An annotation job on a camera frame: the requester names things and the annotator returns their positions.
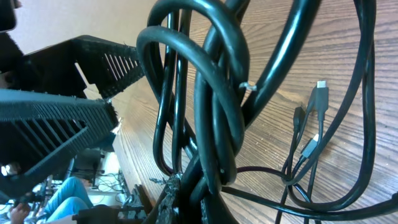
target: wooden table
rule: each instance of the wooden table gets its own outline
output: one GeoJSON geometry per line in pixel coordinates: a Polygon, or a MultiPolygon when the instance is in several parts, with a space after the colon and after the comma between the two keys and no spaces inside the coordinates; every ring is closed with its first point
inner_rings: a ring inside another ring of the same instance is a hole
{"type": "MultiPolygon", "coordinates": [[[[37,50],[80,34],[90,34],[128,45],[135,45],[137,34],[145,28],[151,1],[54,1],[27,2],[19,12],[20,27],[13,37],[25,51],[37,50]],[[55,25],[66,29],[55,29],[55,25]]],[[[255,82],[264,69],[282,32],[292,1],[252,0],[242,22],[251,54],[249,80],[255,82]]],[[[371,182],[364,195],[350,209],[363,208],[390,199],[398,190],[398,1],[379,0],[375,31],[377,156],[371,182]]],[[[202,44],[210,26],[194,13],[190,36],[202,44]]],[[[238,167],[267,166],[280,169],[292,137],[294,108],[307,103],[318,80],[327,80],[330,104],[325,130],[329,127],[344,97],[354,68],[359,44],[355,8],[349,0],[324,0],[310,35],[287,78],[258,119],[246,131],[244,145],[236,158],[238,167]]],[[[187,93],[187,119],[193,123],[193,83],[190,67],[187,93]]],[[[96,97],[95,87],[88,95],[96,97]]],[[[359,91],[349,113],[320,157],[313,191],[315,202],[330,202],[348,192],[357,177],[363,150],[362,93],[359,91]]],[[[156,201],[162,186],[149,178],[164,177],[155,165],[152,140],[158,103],[145,78],[113,99],[120,117],[121,134],[115,140],[116,154],[127,183],[145,186],[156,201]]],[[[303,147],[317,133],[317,121],[310,116],[299,145],[303,147]]],[[[172,132],[164,138],[165,160],[169,165],[172,132]]],[[[183,164],[188,159],[183,155],[183,164]]],[[[302,181],[306,188],[309,174],[302,181]]],[[[284,186],[279,178],[264,173],[239,174],[232,187],[279,201],[284,186]]],[[[223,194],[228,207],[240,223],[273,223],[276,211],[247,200],[223,194]]],[[[288,199],[288,205],[294,205],[288,199]]],[[[394,223],[398,214],[355,223],[394,223]]],[[[301,223],[302,218],[284,214],[282,223],[301,223]]]]}

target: blue jeans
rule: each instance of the blue jeans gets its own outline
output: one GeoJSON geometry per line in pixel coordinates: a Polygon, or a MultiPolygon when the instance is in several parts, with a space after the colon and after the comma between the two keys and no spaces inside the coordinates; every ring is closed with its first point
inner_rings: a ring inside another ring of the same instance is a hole
{"type": "Polygon", "coordinates": [[[88,198],[85,186],[80,179],[69,177],[50,199],[44,211],[48,217],[47,222],[52,222],[68,215],[75,215],[80,210],[92,206],[93,204],[88,198]]]}

